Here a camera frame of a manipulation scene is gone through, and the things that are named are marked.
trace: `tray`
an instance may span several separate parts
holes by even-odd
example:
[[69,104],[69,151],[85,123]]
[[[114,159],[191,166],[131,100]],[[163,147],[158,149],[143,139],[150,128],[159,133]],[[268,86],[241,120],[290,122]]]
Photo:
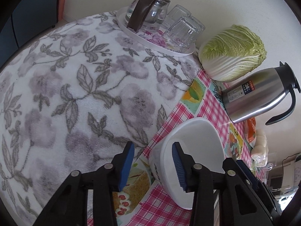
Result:
[[169,56],[185,57],[192,54],[195,51],[195,44],[193,43],[185,53],[177,52],[176,49],[168,42],[168,39],[164,38],[162,34],[165,29],[161,27],[159,30],[145,31],[140,29],[137,34],[127,29],[127,22],[125,20],[125,14],[128,7],[123,7],[118,10],[116,17],[117,23],[120,29],[123,30],[129,37],[133,38],[142,45],[153,49],[157,52],[164,53]]

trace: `silver screw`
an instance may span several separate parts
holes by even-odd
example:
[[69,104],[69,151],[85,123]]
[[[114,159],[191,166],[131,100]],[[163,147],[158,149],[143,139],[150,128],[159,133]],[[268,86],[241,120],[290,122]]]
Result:
[[107,164],[104,165],[104,168],[105,169],[111,169],[111,168],[113,168],[113,164],[112,163],[107,163]]
[[229,176],[235,176],[235,175],[236,175],[236,173],[235,173],[233,170],[227,171],[227,174],[228,174]]
[[78,170],[74,170],[71,172],[71,176],[78,176],[79,175],[79,171]]
[[197,169],[197,170],[201,170],[203,168],[203,166],[199,163],[196,163],[196,164],[193,165],[193,168]]

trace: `wall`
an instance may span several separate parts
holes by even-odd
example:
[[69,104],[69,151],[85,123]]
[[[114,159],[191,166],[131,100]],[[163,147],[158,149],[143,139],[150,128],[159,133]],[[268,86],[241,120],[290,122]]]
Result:
[[[133,0],[66,0],[64,13],[80,19],[85,16],[117,10]],[[180,4],[189,9],[205,26],[198,44],[232,24],[242,24],[258,34],[268,52],[267,59],[257,69],[277,67],[287,62],[301,81],[301,25],[284,0],[171,0],[170,8]],[[277,152],[278,161],[301,152],[301,94],[289,118],[271,126],[264,123],[288,109],[287,96],[276,108],[257,117],[258,127],[266,131],[270,152]]]

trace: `teapot handle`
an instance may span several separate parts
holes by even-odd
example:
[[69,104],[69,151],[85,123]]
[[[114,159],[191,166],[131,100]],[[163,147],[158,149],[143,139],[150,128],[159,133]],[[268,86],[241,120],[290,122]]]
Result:
[[266,122],[266,125],[271,125],[278,121],[281,121],[281,120],[285,119],[286,117],[288,117],[294,111],[295,106],[296,106],[296,95],[295,95],[295,91],[294,91],[292,85],[289,86],[289,91],[290,91],[290,95],[292,97],[292,104],[291,104],[290,108],[287,111],[285,111],[284,113],[282,113],[280,115],[276,115],[276,116],[272,117],[271,119],[269,119]]
[[157,0],[139,0],[126,27],[133,29],[137,33],[156,1]]

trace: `glass teapot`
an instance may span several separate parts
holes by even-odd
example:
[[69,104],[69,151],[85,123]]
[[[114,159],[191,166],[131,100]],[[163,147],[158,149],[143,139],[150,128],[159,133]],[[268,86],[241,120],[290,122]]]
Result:
[[158,30],[166,17],[169,4],[170,0],[134,0],[125,15],[127,28],[135,32],[140,28]]

